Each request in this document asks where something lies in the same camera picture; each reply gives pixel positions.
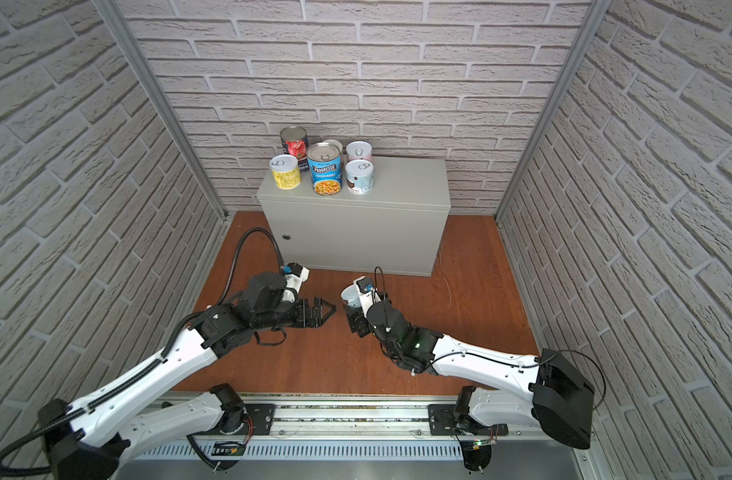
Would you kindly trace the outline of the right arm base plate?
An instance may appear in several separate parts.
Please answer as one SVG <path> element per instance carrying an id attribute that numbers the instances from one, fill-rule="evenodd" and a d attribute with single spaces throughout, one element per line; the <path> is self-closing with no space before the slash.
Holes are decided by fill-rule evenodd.
<path id="1" fill-rule="evenodd" d="M 507 424 L 484 426 L 451 404 L 430 404 L 428 419 L 432 436 L 468 435 L 494 438 L 509 434 Z"/>

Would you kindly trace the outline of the blue soup can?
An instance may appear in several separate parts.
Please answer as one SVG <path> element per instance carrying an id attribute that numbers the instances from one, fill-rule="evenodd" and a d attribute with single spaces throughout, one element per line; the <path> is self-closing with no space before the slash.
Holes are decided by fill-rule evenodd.
<path id="1" fill-rule="evenodd" d="M 338 194 L 342 190 L 341 148 L 330 142 L 319 142 L 307 150 L 313 190 L 321 196 Z"/>

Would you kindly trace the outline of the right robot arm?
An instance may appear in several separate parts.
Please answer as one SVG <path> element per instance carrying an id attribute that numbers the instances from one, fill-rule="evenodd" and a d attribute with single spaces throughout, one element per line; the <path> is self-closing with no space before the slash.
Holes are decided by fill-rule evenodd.
<path id="1" fill-rule="evenodd" d="M 459 429 L 538 426 L 569 447 L 591 446 L 595 387 L 561 352 L 544 349 L 534 356 L 489 350 L 414 326 L 388 300 L 344 304 L 354 333 L 373 335 L 397 367 L 476 384 L 458 397 Z"/>

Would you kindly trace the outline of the yellow labelled can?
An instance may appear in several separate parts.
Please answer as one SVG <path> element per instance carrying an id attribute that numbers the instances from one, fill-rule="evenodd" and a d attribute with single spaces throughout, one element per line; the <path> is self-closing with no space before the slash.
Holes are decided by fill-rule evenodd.
<path id="1" fill-rule="evenodd" d="M 269 162 L 275 184 L 279 189 L 292 190 L 301 184 L 299 160 L 294 155 L 282 154 Z"/>

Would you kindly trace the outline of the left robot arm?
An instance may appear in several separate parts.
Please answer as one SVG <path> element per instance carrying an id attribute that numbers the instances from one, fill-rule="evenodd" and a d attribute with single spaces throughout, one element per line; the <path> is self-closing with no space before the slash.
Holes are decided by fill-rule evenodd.
<path id="1" fill-rule="evenodd" d="M 300 298 L 308 277 L 297 263 L 257 275 L 230 301 L 188 317 L 162 350 L 120 378 L 71 403 L 50 402 L 39 418 L 61 423 L 43 441 L 55 478 L 109 479 L 124 463 L 170 441 L 252 428 L 244 401 L 228 384 L 152 413 L 146 409 L 262 331 L 322 326 L 336 308 L 321 298 Z"/>

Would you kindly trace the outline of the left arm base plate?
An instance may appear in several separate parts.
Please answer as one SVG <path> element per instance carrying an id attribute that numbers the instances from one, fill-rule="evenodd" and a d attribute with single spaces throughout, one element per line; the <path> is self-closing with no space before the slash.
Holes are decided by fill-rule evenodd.
<path id="1" fill-rule="evenodd" d="M 269 436 L 274 423 L 276 405 L 272 403 L 249 403 L 246 410 L 246 420 L 243 420 L 236 430 L 228 432 L 215 427 L 211 430 L 198 432 L 198 435 L 232 435 L 243 438 L 248 435 L 249 424 L 252 424 L 254 436 Z"/>

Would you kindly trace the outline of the red tomato can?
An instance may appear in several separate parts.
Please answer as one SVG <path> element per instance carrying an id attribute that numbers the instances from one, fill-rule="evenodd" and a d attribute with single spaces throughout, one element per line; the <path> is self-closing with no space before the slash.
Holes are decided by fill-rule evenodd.
<path id="1" fill-rule="evenodd" d="M 299 162 L 301 172 L 309 170 L 308 165 L 308 134 L 304 127 L 289 126 L 280 132 L 284 153 L 293 155 Z"/>

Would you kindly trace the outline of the white flat-lid can front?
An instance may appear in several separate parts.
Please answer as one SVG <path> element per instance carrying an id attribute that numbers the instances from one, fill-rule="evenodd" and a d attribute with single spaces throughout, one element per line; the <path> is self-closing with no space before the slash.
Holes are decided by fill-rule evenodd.
<path id="1" fill-rule="evenodd" d="M 324 142 L 336 146 L 340 150 L 340 152 L 344 152 L 344 150 L 345 150 L 342 143 L 339 142 L 338 140 L 328 139 L 328 140 L 324 140 Z"/>

